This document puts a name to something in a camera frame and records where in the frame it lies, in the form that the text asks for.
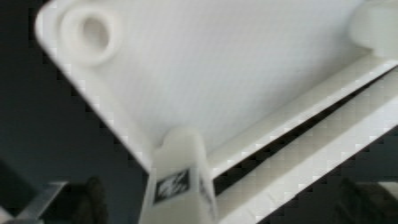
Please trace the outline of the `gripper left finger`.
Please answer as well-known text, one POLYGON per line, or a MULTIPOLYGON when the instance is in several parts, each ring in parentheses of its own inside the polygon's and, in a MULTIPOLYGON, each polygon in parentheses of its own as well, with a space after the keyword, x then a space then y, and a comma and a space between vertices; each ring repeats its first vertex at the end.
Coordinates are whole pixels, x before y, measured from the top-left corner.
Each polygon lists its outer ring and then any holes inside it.
POLYGON ((99 177, 92 176, 83 183, 49 182, 10 224, 108 224, 99 177))

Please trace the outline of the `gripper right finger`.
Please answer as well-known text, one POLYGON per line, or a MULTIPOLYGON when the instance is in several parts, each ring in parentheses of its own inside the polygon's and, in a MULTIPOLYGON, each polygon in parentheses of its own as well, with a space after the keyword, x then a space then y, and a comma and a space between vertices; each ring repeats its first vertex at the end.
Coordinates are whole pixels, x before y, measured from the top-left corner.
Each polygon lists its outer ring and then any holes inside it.
POLYGON ((333 224, 398 224, 398 182, 342 179, 333 224))

